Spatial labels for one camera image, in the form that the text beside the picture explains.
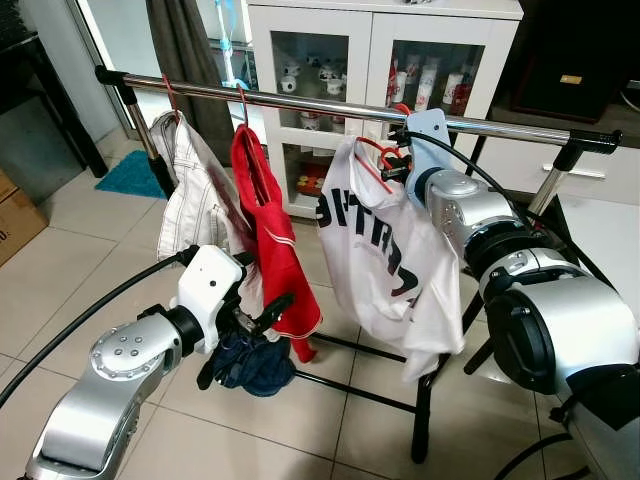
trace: teal rug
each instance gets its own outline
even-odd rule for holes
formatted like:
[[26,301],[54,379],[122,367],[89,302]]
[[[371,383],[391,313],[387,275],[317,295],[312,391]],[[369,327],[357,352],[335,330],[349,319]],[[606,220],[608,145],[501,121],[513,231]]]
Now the teal rug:
[[100,180],[96,190],[142,197],[166,198],[149,167],[147,153],[135,150]]

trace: white jacket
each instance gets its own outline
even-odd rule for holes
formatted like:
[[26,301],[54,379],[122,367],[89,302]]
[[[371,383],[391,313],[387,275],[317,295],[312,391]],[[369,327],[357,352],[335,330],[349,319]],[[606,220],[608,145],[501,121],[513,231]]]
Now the white jacket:
[[458,258],[400,183],[388,193],[355,159],[376,168],[355,137],[336,151],[316,210],[340,306],[407,357],[404,381],[433,371],[464,345]]
[[[180,113],[158,117],[151,138],[176,186],[162,217],[158,259],[190,245],[216,245],[230,254],[256,251],[251,228],[240,209],[235,185],[200,135]],[[263,310],[262,278],[257,264],[247,267],[239,289],[241,309],[254,318]]]

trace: black speaker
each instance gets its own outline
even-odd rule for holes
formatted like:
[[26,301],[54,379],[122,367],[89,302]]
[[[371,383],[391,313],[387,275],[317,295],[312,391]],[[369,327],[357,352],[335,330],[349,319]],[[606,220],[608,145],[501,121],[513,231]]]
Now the black speaker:
[[512,109],[598,121],[640,57],[638,22],[638,0],[544,2]]

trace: white t-shirt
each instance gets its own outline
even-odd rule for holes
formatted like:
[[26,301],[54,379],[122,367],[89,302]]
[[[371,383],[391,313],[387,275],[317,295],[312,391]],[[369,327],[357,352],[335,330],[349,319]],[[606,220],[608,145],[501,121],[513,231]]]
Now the white t-shirt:
[[384,187],[365,147],[347,137],[316,209],[318,234],[340,306],[369,334],[406,357],[406,382],[433,371],[438,354],[464,345],[458,258],[425,210],[398,182]]

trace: cabinet handle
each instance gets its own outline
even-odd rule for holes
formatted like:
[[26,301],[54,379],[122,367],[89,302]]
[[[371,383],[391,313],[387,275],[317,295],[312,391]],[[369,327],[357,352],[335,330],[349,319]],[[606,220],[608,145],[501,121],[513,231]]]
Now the cabinet handle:
[[[550,163],[542,164],[542,170],[544,170],[545,172],[550,172],[552,168],[553,165]],[[569,175],[575,175],[576,177],[593,178],[595,180],[604,180],[605,178],[607,178],[607,175],[604,172],[597,172],[595,170],[580,170],[577,168],[571,170],[569,172]]]

